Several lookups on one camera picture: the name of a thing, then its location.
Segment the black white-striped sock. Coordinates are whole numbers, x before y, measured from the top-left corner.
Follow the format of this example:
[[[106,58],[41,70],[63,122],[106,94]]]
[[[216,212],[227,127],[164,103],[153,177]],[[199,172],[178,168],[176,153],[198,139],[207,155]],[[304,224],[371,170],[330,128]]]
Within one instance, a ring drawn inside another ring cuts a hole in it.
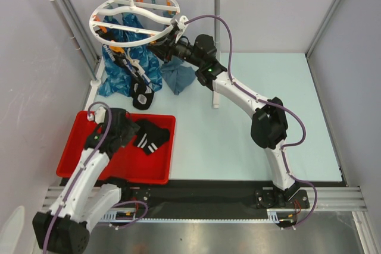
[[[136,124],[140,129],[133,146],[142,149],[146,155],[153,154],[170,139],[169,129],[161,128],[149,120],[137,120]]]
[[[106,137],[107,143],[105,147],[105,151],[109,157],[112,159],[114,154],[120,149],[125,147],[126,145],[127,132],[122,131],[120,133],[111,134]]]

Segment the white round clip hanger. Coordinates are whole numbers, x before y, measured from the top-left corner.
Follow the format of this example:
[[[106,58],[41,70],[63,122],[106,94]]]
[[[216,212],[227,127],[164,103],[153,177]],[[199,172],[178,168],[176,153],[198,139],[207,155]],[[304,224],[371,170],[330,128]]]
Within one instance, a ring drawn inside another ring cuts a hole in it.
[[[177,0],[107,0],[90,15],[89,28],[101,44],[131,48],[166,37],[171,20],[182,15]],[[108,33],[99,36],[98,26]]]

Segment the yellow-orange clothes peg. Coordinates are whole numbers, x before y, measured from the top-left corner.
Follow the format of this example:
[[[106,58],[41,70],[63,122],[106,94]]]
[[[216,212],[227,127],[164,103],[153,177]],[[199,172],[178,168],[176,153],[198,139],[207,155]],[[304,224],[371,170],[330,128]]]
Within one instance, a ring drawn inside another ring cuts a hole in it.
[[[124,49],[121,47],[110,46],[110,49],[116,53],[124,54]]]

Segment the black blue sunrise sock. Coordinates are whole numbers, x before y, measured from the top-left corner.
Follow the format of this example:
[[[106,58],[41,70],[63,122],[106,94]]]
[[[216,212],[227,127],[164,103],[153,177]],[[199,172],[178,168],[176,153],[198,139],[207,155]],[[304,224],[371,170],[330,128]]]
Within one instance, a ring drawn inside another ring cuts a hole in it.
[[[124,54],[116,53],[110,49],[110,46],[102,44],[102,47],[105,49],[107,55],[111,58],[112,62],[120,67],[122,70],[126,72],[131,78],[136,80],[138,83],[142,83],[142,78],[139,75],[139,69],[136,68],[135,64],[139,61],[131,58],[128,53],[124,51]]]

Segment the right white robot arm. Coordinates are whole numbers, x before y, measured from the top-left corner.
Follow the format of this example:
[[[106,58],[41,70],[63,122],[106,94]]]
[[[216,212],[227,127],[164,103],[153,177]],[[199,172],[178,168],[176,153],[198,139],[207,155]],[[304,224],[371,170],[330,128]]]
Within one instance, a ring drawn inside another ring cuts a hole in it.
[[[216,57],[217,48],[212,36],[201,34],[191,45],[183,39],[176,40],[175,36],[167,35],[150,43],[148,49],[164,63],[177,57],[196,66],[196,78],[203,86],[223,95],[248,114],[251,119],[251,138],[265,150],[270,164],[276,203],[281,207],[294,203],[299,183],[290,177],[285,165],[287,157],[281,150],[288,129],[282,101],[279,98],[267,101],[258,95],[252,97],[235,86],[227,68]]]

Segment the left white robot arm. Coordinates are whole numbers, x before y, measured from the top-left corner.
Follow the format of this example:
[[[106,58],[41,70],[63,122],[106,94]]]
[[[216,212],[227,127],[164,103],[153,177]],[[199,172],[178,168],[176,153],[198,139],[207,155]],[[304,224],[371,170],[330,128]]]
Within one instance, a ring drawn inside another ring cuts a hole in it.
[[[43,253],[83,253],[92,230],[114,205],[131,200],[127,182],[111,178],[92,195],[92,189],[113,156],[133,139],[140,127],[127,111],[101,103],[87,112],[96,127],[87,137],[79,161],[62,192],[46,212],[37,212],[32,225]]]

